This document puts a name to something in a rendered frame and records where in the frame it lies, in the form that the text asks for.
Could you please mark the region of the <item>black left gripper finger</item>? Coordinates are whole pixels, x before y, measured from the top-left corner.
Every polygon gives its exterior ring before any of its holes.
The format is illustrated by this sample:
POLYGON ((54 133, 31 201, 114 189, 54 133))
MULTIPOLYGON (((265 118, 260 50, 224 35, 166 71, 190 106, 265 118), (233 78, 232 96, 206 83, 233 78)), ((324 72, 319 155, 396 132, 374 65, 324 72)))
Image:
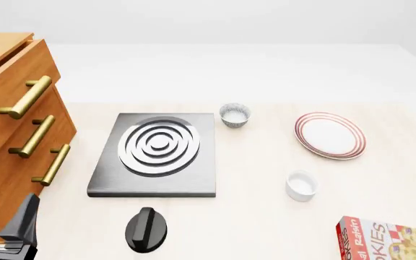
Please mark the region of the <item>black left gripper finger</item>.
POLYGON ((16 214, 0 231, 0 238, 9 241, 21 241, 24 244, 36 246, 38 244, 36 235, 36 220, 38 216, 39 197, 28 194, 16 214))

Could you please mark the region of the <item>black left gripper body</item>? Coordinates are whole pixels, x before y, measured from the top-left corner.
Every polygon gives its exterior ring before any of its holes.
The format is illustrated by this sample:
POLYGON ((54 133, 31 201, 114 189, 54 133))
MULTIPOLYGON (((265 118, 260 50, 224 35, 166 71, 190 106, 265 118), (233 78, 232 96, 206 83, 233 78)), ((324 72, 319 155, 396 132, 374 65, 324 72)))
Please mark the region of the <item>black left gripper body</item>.
POLYGON ((1 242, 0 260, 34 260, 38 250, 22 241, 1 242))

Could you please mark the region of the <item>flat black stove plate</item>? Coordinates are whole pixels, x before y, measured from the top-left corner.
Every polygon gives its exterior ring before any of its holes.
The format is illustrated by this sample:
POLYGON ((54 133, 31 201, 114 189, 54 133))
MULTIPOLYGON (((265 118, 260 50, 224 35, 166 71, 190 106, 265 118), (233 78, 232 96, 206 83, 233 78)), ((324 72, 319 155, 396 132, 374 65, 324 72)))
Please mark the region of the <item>flat black stove plate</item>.
POLYGON ((87 195, 216 196, 214 115, 118 114, 87 195))

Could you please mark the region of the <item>small patterned bowl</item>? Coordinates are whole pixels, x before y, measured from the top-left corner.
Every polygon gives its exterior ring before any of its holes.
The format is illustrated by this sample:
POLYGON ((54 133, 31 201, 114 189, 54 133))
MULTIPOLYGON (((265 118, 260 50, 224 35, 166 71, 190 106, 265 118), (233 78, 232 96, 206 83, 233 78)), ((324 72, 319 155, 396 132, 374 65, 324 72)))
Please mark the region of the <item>small patterned bowl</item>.
POLYGON ((251 117, 251 111, 240 103, 227 103, 220 108, 220 118, 224 125, 232 129, 246 125, 251 117))

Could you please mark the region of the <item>white plate with red rings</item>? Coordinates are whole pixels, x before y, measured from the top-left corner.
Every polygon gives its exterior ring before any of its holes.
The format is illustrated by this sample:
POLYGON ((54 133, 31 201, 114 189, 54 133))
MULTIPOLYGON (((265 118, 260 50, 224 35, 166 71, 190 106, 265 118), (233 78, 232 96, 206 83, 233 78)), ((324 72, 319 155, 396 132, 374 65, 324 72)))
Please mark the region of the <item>white plate with red rings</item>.
POLYGON ((328 112, 303 114, 295 122, 294 134, 306 149, 333 160, 355 159, 367 147, 366 136, 358 125, 328 112))

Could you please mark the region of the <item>red cookies box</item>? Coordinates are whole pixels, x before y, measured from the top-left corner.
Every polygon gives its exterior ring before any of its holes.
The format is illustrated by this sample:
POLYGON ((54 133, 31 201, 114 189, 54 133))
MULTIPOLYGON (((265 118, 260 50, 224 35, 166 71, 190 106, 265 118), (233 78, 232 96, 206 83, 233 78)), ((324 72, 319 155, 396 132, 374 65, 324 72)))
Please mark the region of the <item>red cookies box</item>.
POLYGON ((342 260, 416 260, 416 228, 344 216, 336 232, 342 260))

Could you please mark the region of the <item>round black stove knob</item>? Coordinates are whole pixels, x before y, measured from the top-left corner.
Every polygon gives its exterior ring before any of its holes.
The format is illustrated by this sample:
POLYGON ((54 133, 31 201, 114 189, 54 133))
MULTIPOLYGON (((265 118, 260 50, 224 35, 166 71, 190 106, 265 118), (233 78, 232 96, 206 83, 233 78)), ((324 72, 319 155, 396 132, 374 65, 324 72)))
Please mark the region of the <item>round black stove knob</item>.
POLYGON ((166 239, 168 226, 165 218, 152 207, 142 207, 133 216, 125 229, 125 240, 129 248, 137 253, 151 253, 166 239))

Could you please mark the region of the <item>white ramekin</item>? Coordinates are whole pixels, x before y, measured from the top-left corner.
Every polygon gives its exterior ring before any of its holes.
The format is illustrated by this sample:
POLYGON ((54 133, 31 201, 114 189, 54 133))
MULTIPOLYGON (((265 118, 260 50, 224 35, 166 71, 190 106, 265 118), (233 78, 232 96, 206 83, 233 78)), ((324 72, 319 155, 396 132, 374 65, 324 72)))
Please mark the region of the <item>white ramekin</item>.
POLYGON ((285 182, 287 195, 298 202, 312 200, 318 190, 318 181, 304 170, 295 170, 290 173, 285 182))

